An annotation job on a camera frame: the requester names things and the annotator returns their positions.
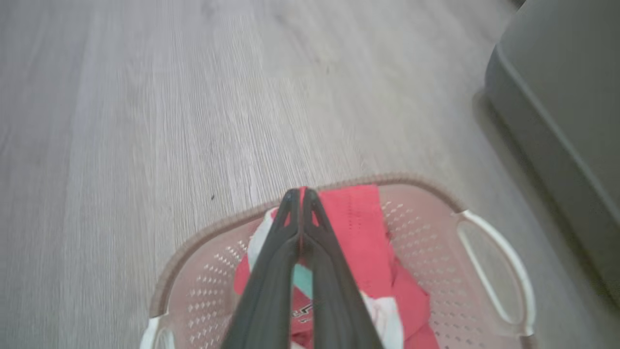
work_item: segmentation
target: wooden floor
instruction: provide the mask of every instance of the wooden floor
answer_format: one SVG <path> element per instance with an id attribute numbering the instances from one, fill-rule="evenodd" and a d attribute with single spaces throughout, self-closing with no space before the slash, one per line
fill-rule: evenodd
<path id="1" fill-rule="evenodd" d="M 0 347 L 137 347 L 198 229 L 286 188 L 445 184 L 523 257 L 541 348 L 611 348 L 482 95 L 510 0 L 0 2 Z"/>

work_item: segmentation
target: laundry basket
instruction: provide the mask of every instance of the laundry basket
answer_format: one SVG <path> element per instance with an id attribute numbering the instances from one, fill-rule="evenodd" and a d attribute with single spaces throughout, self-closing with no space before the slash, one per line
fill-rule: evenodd
<path id="1" fill-rule="evenodd" d="M 430 294 L 441 349 L 535 348 L 533 290 L 510 244 L 446 191 L 406 174 L 333 184 L 376 184 L 402 264 Z M 151 299 L 141 349 L 217 349 L 234 313 L 234 272 L 267 209 L 256 207 L 185 242 Z"/>

